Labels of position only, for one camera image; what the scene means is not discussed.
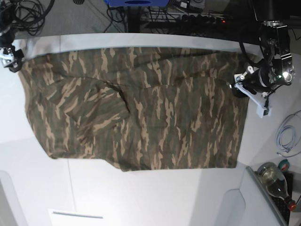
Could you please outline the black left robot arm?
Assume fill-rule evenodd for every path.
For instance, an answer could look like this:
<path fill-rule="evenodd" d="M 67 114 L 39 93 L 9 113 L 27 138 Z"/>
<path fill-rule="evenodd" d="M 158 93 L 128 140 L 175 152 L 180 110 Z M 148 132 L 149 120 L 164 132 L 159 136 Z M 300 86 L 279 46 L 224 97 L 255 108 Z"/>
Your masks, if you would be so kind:
<path fill-rule="evenodd" d="M 287 18 L 282 0 L 250 1 L 257 25 L 257 38 L 262 59 L 254 62 L 248 56 L 242 41 L 248 25 L 239 33 L 239 46 L 247 60 L 245 72 L 233 76 L 230 88 L 236 97 L 249 97 L 257 105 L 257 114 L 271 114 L 270 96 L 282 86 L 290 86 L 295 76 L 293 57 L 290 51 Z"/>

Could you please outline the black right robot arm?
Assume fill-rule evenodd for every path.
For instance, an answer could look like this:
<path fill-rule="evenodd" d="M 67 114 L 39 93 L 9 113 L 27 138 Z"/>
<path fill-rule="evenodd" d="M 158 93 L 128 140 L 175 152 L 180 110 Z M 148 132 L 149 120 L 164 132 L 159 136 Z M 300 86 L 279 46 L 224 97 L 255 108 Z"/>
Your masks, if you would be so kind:
<path fill-rule="evenodd" d="M 23 65 L 24 53 L 21 49 L 16 50 L 13 42 L 15 31 L 12 26 L 14 4 L 0 1 L 0 62 L 4 68 L 16 73 Z"/>

